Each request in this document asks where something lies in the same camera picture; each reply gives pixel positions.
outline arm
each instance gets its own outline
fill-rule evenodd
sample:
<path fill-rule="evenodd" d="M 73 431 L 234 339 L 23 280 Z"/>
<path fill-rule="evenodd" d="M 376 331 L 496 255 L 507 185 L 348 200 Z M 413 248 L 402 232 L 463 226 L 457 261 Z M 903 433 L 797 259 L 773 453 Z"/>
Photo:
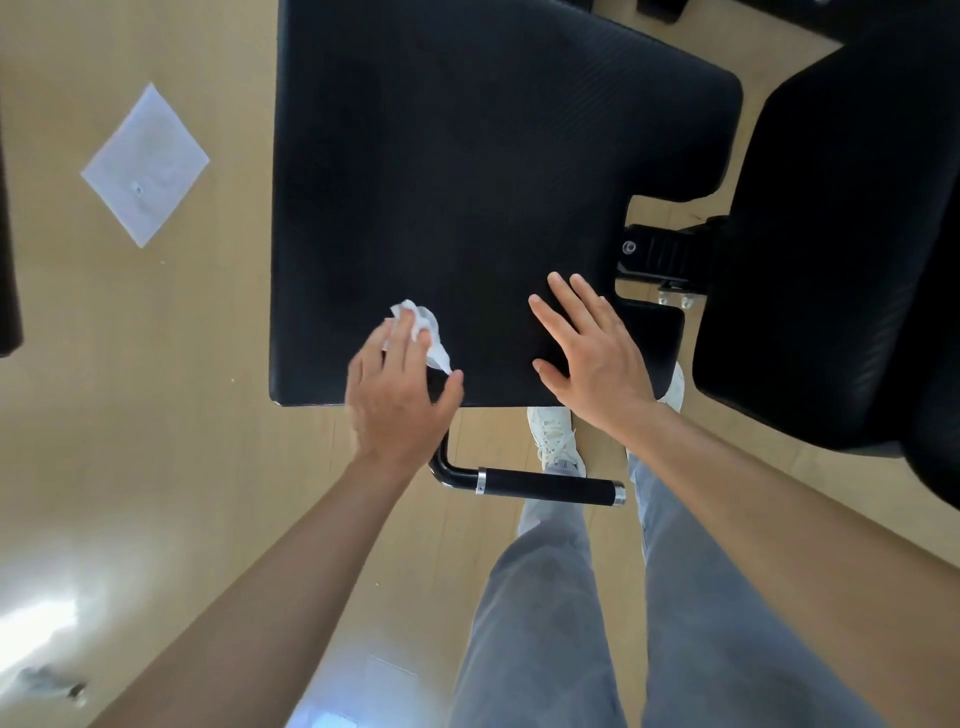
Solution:
<path fill-rule="evenodd" d="M 960 570 L 807 488 L 653 399 L 636 345 L 579 276 L 539 298 L 570 378 L 537 360 L 563 404 L 636 453 L 854 690 L 895 724 L 960 720 Z"/>
<path fill-rule="evenodd" d="M 428 332 L 404 311 L 350 362 L 357 454 L 293 528 L 229 587 L 94 721 L 92 728 L 282 726 L 296 707 L 396 501 L 429 460 L 463 399 L 454 372 L 426 391 Z"/>

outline grey pants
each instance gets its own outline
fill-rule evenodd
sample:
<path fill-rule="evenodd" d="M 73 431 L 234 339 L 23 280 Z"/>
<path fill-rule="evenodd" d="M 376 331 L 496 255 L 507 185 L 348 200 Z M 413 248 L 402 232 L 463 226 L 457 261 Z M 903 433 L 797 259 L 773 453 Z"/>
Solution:
<path fill-rule="evenodd" d="M 647 562 L 643 725 L 881 724 L 663 482 L 632 455 L 629 468 Z M 477 608 L 450 725 L 626 724 L 583 506 L 528 500 Z"/>

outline light wood floor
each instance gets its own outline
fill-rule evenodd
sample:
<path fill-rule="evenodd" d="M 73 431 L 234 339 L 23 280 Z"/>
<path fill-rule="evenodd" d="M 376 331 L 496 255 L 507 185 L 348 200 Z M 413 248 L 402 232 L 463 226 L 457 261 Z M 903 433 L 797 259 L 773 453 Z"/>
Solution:
<path fill-rule="evenodd" d="M 673 27 L 632 0 L 596 11 L 735 72 L 746 99 L 723 188 L 631 221 L 726 212 L 763 100 L 833 44 L 733 0 L 692 0 Z M 91 681 L 85 708 L 14 702 L 0 724 L 84 726 L 325 491 L 348 458 L 343 413 L 267 396 L 276 2 L 0 4 L 0 114 L 27 344 L 0 361 L 0 619 L 43 600 L 77 624 L 17 665 Z M 80 171 L 154 82 L 211 158 L 145 250 Z M 649 291 L 634 287 L 646 297 Z M 697 312 L 687 319 L 689 372 Z M 960 564 L 960 513 L 900 461 L 802 445 L 687 388 L 684 411 L 732 442 Z M 622 448 L 583 425 L 592 474 Z M 535 468 L 522 410 L 459 416 L 454 459 Z M 365 568 L 294 724 L 441 724 L 487 574 L 519 503 L 421 474 Z M 617 679 L 633 724 L 646 675 L 633 495 L 589 514 Z"/>

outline forearm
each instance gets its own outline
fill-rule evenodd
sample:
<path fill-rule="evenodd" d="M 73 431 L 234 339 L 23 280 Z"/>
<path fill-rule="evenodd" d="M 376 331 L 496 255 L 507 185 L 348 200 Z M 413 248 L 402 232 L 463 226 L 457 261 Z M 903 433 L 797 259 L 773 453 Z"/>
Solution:
<path fill-rule="evenodd" d="M 368 463 L 352 463 L 94 728 L 284 725 L 405 485 Z"/>
<path fill-rule="evenodd" d="M 852 688 L 894 723 L 956 724 L 960 572 L 649 403 L 614 433 Z"/>

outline white tissue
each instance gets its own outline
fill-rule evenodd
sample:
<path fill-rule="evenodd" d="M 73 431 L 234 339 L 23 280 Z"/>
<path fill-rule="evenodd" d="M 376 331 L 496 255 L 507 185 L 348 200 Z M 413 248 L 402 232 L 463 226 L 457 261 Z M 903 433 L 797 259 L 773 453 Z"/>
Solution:
<path fill-rule="evenodd" d="M 414 315 L 417 316 L 413 330 L 410 332 L 411 339 L 416 339 L 417 334 L 425 328 L 430 332 L 430 350 L 426 353 L 426 363 L 434 369 L 450 374 L 450 355 L 444 349 L 444 345 L 440 343 L 440 325 L 437 323 L 437 317 L 426 306 L 416 305 L 408 299 L 390 306 L 395 320 L 399 320 L 400 310 L 403 308 L 413 311 Z M 386 350 L 387 345 L 384 344 L 383 351 Z"/>
<path fill-rule="evenodd" d="M 153 84 L 81 173 L 141 248 L 210 159 Z"/>

